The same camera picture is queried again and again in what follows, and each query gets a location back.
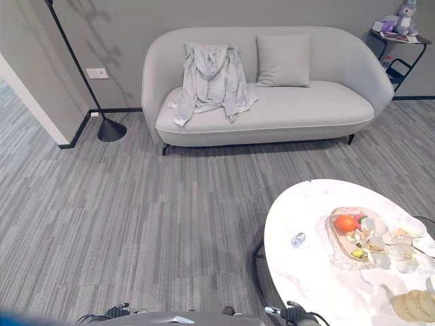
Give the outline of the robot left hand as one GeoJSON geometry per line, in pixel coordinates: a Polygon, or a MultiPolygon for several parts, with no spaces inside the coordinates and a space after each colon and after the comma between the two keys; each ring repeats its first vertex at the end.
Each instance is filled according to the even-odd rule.
{"type": "Polygon", "coordinates": [[[122,302],[120,304],[112,306],[104,314],[109,319],[118,318],[121,316],[128,316],[132,314],[142,314],[148,311],[147,308],[132,308],[128,302],[122,302]]]}

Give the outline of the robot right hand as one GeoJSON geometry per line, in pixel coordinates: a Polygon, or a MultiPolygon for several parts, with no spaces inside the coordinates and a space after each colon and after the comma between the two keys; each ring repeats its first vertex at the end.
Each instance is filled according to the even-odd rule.
{"type": "Polygon", "coordinates": [[[296,302],[288,302],[288,304],[289,306],[287,308],[265,306],[264,310],[269,315],[280,316],[286,321],[286,325],[319,325],[314,315],[307,312],[300,304],[296,302]]]}

